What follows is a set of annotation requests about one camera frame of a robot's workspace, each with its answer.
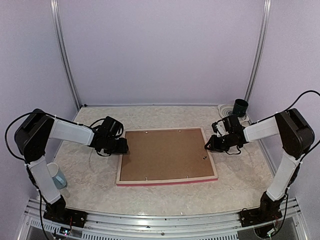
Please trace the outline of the right aluminium post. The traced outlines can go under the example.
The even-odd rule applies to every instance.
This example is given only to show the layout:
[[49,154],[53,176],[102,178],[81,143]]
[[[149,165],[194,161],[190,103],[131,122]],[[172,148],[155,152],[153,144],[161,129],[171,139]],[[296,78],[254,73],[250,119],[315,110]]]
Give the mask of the right aluminium post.
[[252,65],[252,69],[249,76],[249,82],[248,82],[247,89],[244,96],[244,99],[247,102],[250,101],[250,98],[252,96],[254,85],[256,83],[257,74],[259,71],[260,63],[261,63],[261,59],[263,56],[265,40],[268,32],[271,5],[272,5],[271,0],[265,0],[263,2],[262,20],[261,20],[261,25],[260,25],[259,35],[258,35],[257,47],[255,50],[253,65]]

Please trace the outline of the front aluminium rail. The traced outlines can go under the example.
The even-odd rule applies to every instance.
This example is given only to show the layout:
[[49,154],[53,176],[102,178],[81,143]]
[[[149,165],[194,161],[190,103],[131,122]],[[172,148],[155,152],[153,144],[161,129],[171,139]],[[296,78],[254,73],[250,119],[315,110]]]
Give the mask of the front aluminium rail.
[[65,227],[40,219],[43,204],[30,199],[22,215],[16,239],[44,240],[245,240],[257,239],[262,223],[242,227],[239,211],[222,213],[148,216],[88,211],[83,227],[67,226],[69,235],[60,233]]

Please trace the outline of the left aluminium post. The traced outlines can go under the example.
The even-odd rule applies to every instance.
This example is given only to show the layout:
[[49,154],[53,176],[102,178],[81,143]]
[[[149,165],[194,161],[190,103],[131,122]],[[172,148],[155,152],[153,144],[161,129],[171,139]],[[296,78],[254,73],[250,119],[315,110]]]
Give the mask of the left aluminium post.
[[50,9],[53,19],[53,26],[55,30],[55,35],[57,39],[58,49],[60,52],[62,66],[66,75],[66,80],[68,87],[71,92],[71,97],[73,99],[76,109],[79,111],[82,107],[82,103],[79,97],[79,93],[73,78],[70,61],[68,58],[67,48],[64,40],[64,33],[62,28],[62,21],[60,17],[59,1],[50,0]]

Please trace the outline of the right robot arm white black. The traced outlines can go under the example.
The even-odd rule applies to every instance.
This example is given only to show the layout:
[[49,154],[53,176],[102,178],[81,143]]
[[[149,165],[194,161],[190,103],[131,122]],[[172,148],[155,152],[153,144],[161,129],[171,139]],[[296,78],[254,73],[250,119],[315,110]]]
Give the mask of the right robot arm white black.
[[280,160],[273,180],[260,199],[256,218],[266,222],[282,203],[303,158],[314,147],[315,133],[296,108],[286,109],[249,126],[243,126],[235,115],[226,116],[212,125],[213,135],[204,148],[228,154],[232,147],[240,150],[245,144],[277,139]]

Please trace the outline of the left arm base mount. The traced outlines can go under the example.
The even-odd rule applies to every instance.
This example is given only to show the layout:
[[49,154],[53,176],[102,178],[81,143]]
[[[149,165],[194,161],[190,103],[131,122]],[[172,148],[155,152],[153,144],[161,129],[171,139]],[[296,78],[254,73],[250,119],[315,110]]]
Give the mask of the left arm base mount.
[[68,225],[70,227],[84,228],[88,213],[82,210],[66,207],[66,201],[61,195],[54,203],[45,201],[45,212],[43,217],[56,223]]

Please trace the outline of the aluminium post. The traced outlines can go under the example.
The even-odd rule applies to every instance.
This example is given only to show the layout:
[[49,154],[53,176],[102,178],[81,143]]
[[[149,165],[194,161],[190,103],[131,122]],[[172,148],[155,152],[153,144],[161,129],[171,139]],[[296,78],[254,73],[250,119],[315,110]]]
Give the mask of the aluminium post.
[[71,97],[73,99],[76,109],[79,111],[82,107],[82,103],[79,97],[79,93],[73,78],[70,61],[68,58],[67,48],[64,40],[64,33],[62,28],[62,21],[60,17],[59,1],[50,0],[50,9],[53,19],[53,26],[55,30],[55,35],[57,39],[58,49],[60,52],[62,66],[66,75],[66,80],[68,87],[71,92]]
[[249,76],[249,82],[248,82],[247,89],[244,96],[244,99],[247,102],[250,101],[250,98],[252,96],[254,85],[256,83],[257,74],[259,71],[260,63],[261,63],[261,59],[263,56],[265,40],[268,32],[271,5],[272,5],[271,0],[265,0],[263,2],[262,20],[261,20],[261,25],[260,25],[259,35],[258,35],[257,47],[255,50],[253,65],[252,65],[252,69]]

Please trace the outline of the dark green cup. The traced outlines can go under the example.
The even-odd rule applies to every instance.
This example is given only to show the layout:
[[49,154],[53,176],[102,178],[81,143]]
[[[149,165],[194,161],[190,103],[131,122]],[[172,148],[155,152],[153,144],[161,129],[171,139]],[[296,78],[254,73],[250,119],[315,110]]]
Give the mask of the dark green cup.
[[238,98],[234,101],[232,114],[236,115],[238,118],[242,118],[246,115],[248,106],[249,103],[246,100]]

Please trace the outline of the white round coaster plate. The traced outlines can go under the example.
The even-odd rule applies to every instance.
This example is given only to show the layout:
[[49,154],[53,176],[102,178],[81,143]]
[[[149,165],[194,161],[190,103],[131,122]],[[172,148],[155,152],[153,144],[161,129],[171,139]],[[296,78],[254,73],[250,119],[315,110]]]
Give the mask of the white round coaster plate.
[[[223,119],[225,117],[228,117],[233,114],[233,105],[232,104],[220,104],[217,106],[219,116]],[[247,114],[245,114],[243,117],[238,118],[239,122],[245,123],[249,122],[250,118]]]

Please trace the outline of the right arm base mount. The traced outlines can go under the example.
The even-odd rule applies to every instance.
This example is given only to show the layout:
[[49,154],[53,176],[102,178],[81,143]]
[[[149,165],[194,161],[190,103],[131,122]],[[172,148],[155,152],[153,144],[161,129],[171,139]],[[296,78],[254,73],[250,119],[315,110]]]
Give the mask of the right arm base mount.
[[265,191],[260,198],[260,206],[257,208],[246,209],[243,208],[238,214],[242,227],[254,226],[282,217],[280,210],[281,203],[285,197],[273,201]]

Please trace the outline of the light blue mug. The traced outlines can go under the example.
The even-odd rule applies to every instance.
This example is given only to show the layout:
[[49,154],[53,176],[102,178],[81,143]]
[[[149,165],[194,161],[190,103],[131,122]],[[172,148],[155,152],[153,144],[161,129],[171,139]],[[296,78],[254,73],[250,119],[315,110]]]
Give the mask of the light blue mug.
[[65,175],[63,174],[59,166],[56,163],[51,162],[47,164],[47,168],[57,189],[62,190],[66,188],[68,183]]

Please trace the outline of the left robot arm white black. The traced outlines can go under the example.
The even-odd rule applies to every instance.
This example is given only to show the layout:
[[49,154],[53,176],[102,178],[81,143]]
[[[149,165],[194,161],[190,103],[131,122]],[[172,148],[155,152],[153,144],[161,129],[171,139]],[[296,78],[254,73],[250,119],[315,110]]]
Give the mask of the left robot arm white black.
[[124,126],[107,116],[102,124],[90,127],[51,115],[38,108],[26,114],[25,118],[14,134],[14,141],[40,195],[48,204],[53,204],[50,214],[57,221],[66,222],[70,218],[70,211],[58,203],[61,194],[49,173],[45,159],[48,141],[58,139],[90,147],[107,156],[122,155],[129,151],[128,141],[122,137]]

